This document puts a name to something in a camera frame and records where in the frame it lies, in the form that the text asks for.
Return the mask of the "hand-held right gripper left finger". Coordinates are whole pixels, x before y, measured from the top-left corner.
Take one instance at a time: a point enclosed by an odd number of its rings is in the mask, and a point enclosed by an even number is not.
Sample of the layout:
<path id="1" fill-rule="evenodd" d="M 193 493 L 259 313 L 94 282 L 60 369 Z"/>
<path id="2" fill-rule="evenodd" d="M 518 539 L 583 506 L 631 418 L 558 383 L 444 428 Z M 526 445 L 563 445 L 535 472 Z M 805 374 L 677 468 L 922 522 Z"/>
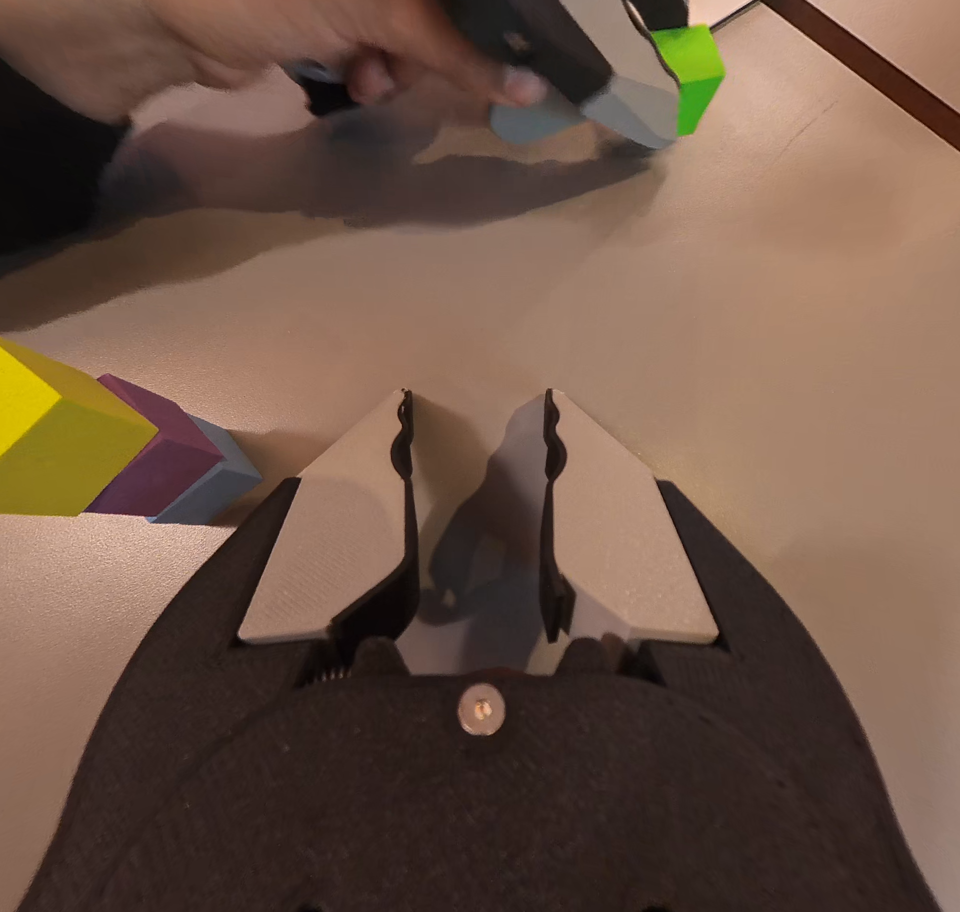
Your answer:
<path id="1" fill-rule="evenodd" d="M 239 638 L 399 638 L 420 599 L 413 395 L 392 392 L 306 467 Z"/>

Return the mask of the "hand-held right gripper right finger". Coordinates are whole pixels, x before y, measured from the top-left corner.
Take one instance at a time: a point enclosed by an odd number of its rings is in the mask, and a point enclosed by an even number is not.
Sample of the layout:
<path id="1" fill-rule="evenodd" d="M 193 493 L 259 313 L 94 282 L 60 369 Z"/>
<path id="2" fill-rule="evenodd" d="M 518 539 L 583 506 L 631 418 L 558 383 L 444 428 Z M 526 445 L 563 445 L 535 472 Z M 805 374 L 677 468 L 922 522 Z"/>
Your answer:
<path id="1" fill-rule="evenodd" d="M 565 393 L 543 402 L 542 641 L 711 645 L 707 598 L 654 473 Z"/>

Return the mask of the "green foam cube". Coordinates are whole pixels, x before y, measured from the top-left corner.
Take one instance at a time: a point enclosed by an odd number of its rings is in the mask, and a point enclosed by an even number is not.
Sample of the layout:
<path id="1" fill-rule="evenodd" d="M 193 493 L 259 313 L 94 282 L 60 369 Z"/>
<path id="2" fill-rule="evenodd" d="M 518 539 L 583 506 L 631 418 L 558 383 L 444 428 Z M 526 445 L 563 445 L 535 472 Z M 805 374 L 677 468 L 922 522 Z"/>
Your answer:
<path id="1" fill-rule="evenodd" d="M 726 77 L 708 25 L 651 33 L 660 58 L 678 81 L 678 137 L 693 134 Z"/>

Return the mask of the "light blue foam cube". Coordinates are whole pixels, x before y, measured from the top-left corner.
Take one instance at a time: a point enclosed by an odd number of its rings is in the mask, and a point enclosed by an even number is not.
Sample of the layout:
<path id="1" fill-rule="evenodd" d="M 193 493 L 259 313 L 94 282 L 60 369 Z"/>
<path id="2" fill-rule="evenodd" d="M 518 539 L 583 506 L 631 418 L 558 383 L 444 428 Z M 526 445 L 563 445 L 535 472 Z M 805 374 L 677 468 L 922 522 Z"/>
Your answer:
<path id="1" fill-rule="evenodd" d="M 166 509 L 146 520 L 154 524 L 208 525 L 237 499 L 262 482 L 262 477 L 233 435 L 220 426 L 190 415 L 216 445 L 222 460 L 210 468 Z"/>

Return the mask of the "purple foam cube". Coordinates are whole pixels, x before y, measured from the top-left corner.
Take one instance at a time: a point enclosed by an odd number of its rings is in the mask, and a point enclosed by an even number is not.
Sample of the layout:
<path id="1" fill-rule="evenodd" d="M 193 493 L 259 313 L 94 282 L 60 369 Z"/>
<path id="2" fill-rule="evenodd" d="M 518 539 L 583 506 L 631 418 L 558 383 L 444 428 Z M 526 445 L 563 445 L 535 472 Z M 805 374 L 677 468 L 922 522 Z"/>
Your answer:
<path id="1" fill-rule="evenodd" d="M 222 451 L 174 401 L 114 375 L 102 375 L 99 382 L 157 433 L 86 512 L 154 517 L 222 461 Z"/>

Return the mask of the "yellow foam cube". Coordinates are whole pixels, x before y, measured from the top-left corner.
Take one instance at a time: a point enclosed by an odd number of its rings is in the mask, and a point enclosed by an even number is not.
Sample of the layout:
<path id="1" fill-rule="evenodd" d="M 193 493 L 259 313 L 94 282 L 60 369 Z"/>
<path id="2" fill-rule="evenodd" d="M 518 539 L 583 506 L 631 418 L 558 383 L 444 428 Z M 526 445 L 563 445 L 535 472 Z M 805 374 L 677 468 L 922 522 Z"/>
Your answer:
<path id="1" fill-rule="evenodd" d="M 159 429 L 90 375 L 1 341 L 1 512 L 84 512 Z"/>

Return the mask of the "person's left hand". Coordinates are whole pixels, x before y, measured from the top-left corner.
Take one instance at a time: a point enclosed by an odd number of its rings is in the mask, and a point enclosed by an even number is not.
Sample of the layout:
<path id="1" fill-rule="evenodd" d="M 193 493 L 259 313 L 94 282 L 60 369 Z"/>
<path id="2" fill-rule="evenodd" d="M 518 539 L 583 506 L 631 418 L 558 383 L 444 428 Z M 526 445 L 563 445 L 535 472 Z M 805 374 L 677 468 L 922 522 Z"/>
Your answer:
<path id="1" fill-rule="evenodd" d="M 440 0 L 2 0 L 1 19 L 6 64 L 105 123 L 175 87 L 236 89 L 302 61 L 341 72 L 359 103 L 422 74 L 513 107 L 548 93 L 464 40 Z"/>

